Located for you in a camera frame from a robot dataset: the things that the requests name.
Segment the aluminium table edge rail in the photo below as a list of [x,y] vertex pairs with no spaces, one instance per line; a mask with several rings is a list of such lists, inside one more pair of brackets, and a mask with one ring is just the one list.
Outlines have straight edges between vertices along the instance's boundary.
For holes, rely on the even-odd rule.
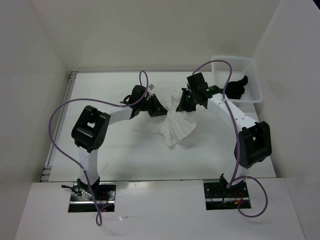
[[[64,94],[62,103],[65,103],[71,99],[71,95],[73,92],[73,88],[75,85],[75,81],[77,78],[78,71],[71,71],[69,74],[68,84],[66,88],[66,92]],[[58,145],[59,140],[61,138],[63,125],[66,119],[66,112],[68,111],[68,105],[62,106],[52,118],[52,125],[51,125],[51,136],[53,141]],[[50,147],[48,150],[48,154],[46,157],[46,161],[44,167],[41,172],[41,177],[39,179],[40,183],[48,183],[50,181],[50,175],[52,172],[52,168],[56,162],[56,157],[62,157],[62,159],[66,158],[51,142]]]

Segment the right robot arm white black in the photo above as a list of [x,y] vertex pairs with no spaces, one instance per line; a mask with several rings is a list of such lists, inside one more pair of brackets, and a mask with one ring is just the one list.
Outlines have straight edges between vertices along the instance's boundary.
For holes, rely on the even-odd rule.
[[235,132],[235,163],[222,174],[219,184],[220,193],[229,197],[237,190],[237,184],[245,178],[247,169],[265,160],[272,153],[270,126],[249,117],[235,104],[228,100],[224,91],[216,86],[201,90],[182,89],[182,96],[177,107],[178,112],[193,112],[201,105],[216,114]]

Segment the black skirt in basket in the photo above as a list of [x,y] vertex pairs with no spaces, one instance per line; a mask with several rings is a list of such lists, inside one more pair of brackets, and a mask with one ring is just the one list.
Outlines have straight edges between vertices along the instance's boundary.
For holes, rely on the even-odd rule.
[[228,99],[240,100],[245,93],[245,86],[248,84],[248,77],[245,75],[241,80],[231,81],[227,84],[225,95]]

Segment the white skirt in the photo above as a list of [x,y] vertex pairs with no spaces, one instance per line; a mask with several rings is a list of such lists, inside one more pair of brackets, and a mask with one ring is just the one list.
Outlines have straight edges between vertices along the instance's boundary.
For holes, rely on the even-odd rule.
[[159,100],[167,110],[166,115],[151,117],[148,113],[141,112],[132,119],[131,129],[136,132],[161,135],[169,147],[180,144],[197,126],[192,113],[176,111],[182,93],[182,90],[176,90],[172,93],[171,100],[163,97]]

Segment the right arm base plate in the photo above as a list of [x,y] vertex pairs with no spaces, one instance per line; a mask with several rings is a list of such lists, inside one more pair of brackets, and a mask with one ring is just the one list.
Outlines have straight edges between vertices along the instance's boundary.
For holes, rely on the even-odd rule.
[[218,180],[204,181],[205,207],[207,211],[250,209],[250,197],[247,184],[242,181],[232,189],[223,189]]

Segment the white plastic basket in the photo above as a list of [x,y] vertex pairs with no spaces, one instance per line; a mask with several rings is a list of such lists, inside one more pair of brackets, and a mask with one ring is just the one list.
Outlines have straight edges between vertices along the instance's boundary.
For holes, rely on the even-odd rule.
[[253,59],[227,55],[215,55],[211,59],[215,61],[211,63],[212,78],[214,84],[218,87],[223,88],[225,86],[230,74],[229,66],[221,61],[228,62],[232,68],[231,82],[239,81],[245,76],[248,78],[248,83],[244,86],[244,94],[241,98],[230,98],[233,104],[240,107],[241,105],[256,104],[263,101],[264,97],[257,73],[257,65]]

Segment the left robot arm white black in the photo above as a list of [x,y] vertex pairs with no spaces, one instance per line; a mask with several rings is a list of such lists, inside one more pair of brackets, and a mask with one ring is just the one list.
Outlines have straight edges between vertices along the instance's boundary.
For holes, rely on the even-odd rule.
[[98,149],[105,140],[109,125],[130,120],[140,112],[148,112],[150,117],[165,116],[168,112],[155,94],[131,94],[121,103],[124,107],[114,107],[106,111],[99,111],[87,105],[71,131],[71,137],[78,150],[78,162],[81,165],[77,185],[88,200],[96,199],[100,193]]

